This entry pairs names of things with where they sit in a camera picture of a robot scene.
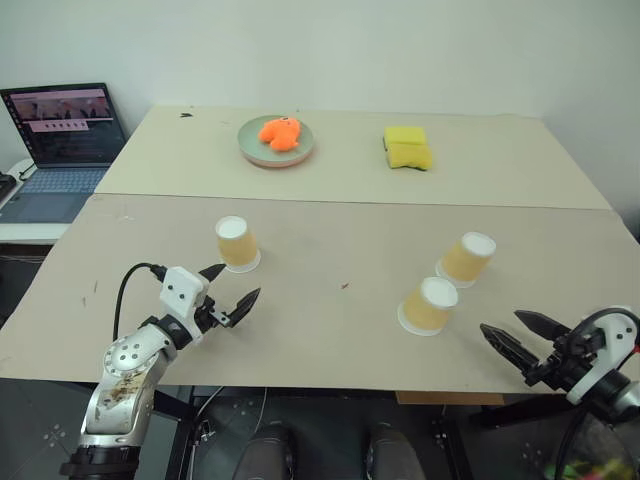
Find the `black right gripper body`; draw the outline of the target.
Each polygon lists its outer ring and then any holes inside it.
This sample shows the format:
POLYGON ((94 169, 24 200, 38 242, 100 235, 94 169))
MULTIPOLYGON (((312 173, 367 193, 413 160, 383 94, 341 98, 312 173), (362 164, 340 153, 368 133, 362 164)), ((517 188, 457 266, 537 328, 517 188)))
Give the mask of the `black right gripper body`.
POLYGON ((601 329, 586 334, 565 333, 554 340, 553 351, 546 360, 523 374, 525 383, 528 386, 543 383, 552 390, 569 392, 591 370, 591 362, 604 346, 601 329))

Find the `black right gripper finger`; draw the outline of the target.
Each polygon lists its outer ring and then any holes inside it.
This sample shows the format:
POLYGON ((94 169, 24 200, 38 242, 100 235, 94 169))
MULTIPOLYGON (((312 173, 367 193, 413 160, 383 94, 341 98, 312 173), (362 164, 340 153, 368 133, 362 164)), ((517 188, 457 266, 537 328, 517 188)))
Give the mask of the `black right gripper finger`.
POLYGON ((538 365, 539 359, 508 332, 484 323, 480 330, 488 343, 524 376, 538 365))
POLYGON ((514 314, 530 331, 549 341, 556 341, 570 332, 565 325, 539 312, 516 310, 514 314))

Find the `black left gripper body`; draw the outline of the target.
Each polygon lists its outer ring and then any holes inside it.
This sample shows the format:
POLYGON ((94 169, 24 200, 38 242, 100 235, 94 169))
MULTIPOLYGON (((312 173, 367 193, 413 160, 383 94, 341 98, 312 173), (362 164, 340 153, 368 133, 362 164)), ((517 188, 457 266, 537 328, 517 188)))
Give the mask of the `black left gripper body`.
POLYGON ((208 295, 205 296, 203 303, 196 308, 194 321, 202 334, 218 326, 232 327, 231 318, 225 312, 217 311, 215 300, 208 295))

